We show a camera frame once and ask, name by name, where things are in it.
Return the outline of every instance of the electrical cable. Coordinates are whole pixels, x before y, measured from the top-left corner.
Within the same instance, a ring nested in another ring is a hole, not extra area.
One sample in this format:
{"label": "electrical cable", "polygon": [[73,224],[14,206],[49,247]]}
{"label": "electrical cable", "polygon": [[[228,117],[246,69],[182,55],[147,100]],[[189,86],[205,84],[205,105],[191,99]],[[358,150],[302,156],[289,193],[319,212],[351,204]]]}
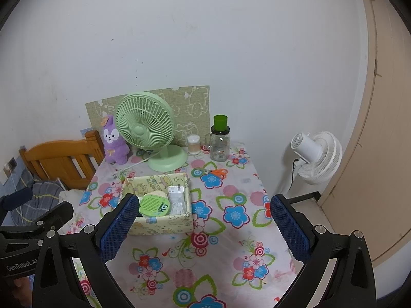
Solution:
{"label": "electrical cable", "polygon": [[291,172],[291,185],[290,185],[290,188],[288,189],[287,192],[289,192],[289,191],[291,190],[291,186],[293,186],[293,183],[294,183],[294,164],[295,164],[298,160],[299,160],[299,159],[296,158],[296,159],[293,161],[293,170],[292,170],[292,172]]}
{"label": "electrical cable", "polygon": [[136,165],[138,165],[138,164],[140,164],[140,163],[143,163],[143,162],[151,159],[153,156],[156,156],[158,153],[159,153],[159,151],[158,151],[157,153],[151,154],[149,157],[145,158],[144,160],[141,160],[140,162],[134,163],[133,165],[130,165],[129,167],[127,167],[127,168],[125,168],[125,169],[121,169],[121,171],[128,170],[128,169],[130,169],[130,168],[132,168],[132,167],[135,167]]}

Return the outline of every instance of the patterned board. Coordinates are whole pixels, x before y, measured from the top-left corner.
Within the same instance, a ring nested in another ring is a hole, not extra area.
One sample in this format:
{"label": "patterned board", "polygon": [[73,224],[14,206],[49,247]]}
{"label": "patterned board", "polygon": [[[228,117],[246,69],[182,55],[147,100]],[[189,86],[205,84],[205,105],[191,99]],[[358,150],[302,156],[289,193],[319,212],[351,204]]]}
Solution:
{"label": "patterned board", "polygon": [[[184,86],[178,90],[148,90],[163,98],[173,109],[177,124],[175,144],[187,146],[186,138],[190,134],[199,134],[201,138],[210,132],[210,114],[208,111],[209,86]],[[114,114],[116,105],[125,95],[104,98],[86,103],[91,126],[101,134],[101,120],[108,114]]]}

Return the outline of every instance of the blue gripper pad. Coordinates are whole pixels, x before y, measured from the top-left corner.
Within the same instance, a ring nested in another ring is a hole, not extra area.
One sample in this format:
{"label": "blue gripper pad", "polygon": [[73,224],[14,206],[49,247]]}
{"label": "blue gripper pad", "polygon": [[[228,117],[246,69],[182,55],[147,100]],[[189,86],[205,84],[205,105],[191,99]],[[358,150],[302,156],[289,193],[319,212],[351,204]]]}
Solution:
{"label": "blue gripper pad", "polygon": [[271,199],[270,211],[294,258],[307,263],[311,256],[310,241],[276,195]]}
{"label": "blue gripper pad", "polygon": [[139,202],[137,197],[130,198],[119,215],[111,223],[100,240],[100,259],[103,263],[113,259],[125,240],[137,217]]}
{"label": "blue gripper pad", "polygon": [[14,192],[2,199],[0,207],[6,211],[12,211],[17,207],[27,203],[33,198],[33,191],[31,188],[26,187],[17,192]]}

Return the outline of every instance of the door frame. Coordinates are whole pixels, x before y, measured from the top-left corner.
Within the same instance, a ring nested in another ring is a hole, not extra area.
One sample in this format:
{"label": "door frame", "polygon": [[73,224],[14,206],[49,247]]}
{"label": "door frame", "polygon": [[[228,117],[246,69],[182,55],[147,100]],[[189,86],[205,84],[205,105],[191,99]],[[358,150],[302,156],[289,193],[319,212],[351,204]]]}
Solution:
{"label": "door frame", "polygon": [[371,0],[363,0],[363,2],[368,30],[368,64],[367,75],[365,78],[364,93],[361,100],[360,110],[358,111],[357,121],[354,126],[351,138],[348,141],[347,147],[342,156],[341,164],[338,167],[336,173],[328,182],[327,187],[325,188],[324,192],[322,193],[320,199],[317,202],[320,207],[332,194],[332,190],[337,185],[342,173],[348,165],[348,162],[354,154],[354,150],[358,144],[358,141],[362,133],[362,129],[365,125],[365,120],[367,119],[369,106],[371,105],[371,98],[375,83],[375,74],[377,70],[377,27],[375,24],[375,16]]}

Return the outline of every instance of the fabric storage box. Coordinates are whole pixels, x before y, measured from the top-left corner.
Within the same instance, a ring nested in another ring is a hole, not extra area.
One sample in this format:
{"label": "fabric storage box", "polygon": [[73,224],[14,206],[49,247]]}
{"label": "fabric storage box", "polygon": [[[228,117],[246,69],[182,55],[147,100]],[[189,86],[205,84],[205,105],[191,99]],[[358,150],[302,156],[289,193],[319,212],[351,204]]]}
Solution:
{"label": "fabric storage box", "polygon": [[191,233],[193,231],[193,214],[191,209],[190,188],[186,173],[130,177],[124,181],[121,198],[127,193],[143,197],[156,190],[168,194],[169,186],[180,184],[184,187],[186,213],[167,216],[137,217],[129,230],[131,235],[154,235]]}

